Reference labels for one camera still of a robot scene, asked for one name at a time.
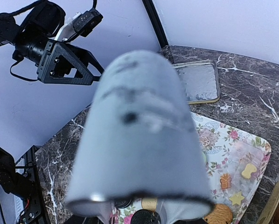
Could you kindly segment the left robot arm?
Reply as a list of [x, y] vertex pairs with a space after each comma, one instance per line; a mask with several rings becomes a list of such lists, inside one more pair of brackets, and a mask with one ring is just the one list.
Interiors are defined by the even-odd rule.
[[86, 12], [65, 20], [56, 3], [37, 0], [12, 13], [0, 13], [0, 47], [15, 47], [14, 65], [25, 58], [35, 63], [37, 80], [44, 84], [92, 85], [100, 80], [88, 70], [91, 64], [100, 74], [104, 68], [94, 55], [70, 44], [86, 37], [102, 21], [97, 1]]

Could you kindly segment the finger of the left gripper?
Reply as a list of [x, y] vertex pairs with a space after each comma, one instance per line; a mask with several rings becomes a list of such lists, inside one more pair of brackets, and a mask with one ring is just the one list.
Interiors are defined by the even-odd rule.
[[94, 75], [90, 75], [90, 81], [91, 82], [99, 82], [100, 81], [101, 76], [94, 76]]
[[92, 85], [93, 82], [89, 78], [93, 74], [88, 69], [89, 64], [94, 66], [100, 74], [104, 72], [104, 68], [88, 50], [59, 43], [55, 53], [58, 57], [55, 59], [52, 76], [60, 81], [59, 84]]

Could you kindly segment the silver tin lid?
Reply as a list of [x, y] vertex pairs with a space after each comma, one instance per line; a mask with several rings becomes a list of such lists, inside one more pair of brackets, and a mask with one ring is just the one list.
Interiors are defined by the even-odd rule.
[[214, 103], [220, 98], [216, 62], [202, 60], [174, 64], [190, 105]]

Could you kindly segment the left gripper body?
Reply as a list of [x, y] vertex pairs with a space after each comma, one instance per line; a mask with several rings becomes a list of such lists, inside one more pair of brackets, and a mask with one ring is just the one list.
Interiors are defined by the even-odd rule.
[[55, 59], [58, 57], [55, 53], [55, 49], [60, 42], [48, 39], [44, 50], [42, 51], [42, 56], [38, 64], [37, 69], [37, 79], [44, 84], [59, 84], [60, 81], [56, 77], [50, 75], [54, 72]]

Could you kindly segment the black sandwich cookie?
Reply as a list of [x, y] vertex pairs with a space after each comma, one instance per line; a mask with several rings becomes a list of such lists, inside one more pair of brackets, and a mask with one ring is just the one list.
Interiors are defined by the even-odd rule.
[[161, 218], [157, 212], [141, 209], [133, 214], [130, 224], [161, 224]]
[[114, 201], [114, 207], [117, 208], [117, 209], [124, 209], [124, 208], [127, 208], [128, 206], [130, 206], [132, 202], [133, 202], [132, 198], [122, 199], [122, 200], [115, 200]]

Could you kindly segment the gold cookie tin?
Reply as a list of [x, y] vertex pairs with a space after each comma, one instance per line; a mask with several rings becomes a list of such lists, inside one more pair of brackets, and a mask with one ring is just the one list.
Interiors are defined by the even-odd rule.
[[275, 184], [257, 224], [279, 224], [279, 181]]

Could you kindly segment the dotted round yellow biscuit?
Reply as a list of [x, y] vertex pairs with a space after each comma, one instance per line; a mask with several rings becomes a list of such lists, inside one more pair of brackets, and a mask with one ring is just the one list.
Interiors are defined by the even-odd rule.
[[141, 207], [142, 209], [149, 211], [156, 211], [157, 208], [157, 198], [142, 198], [141, 199]]

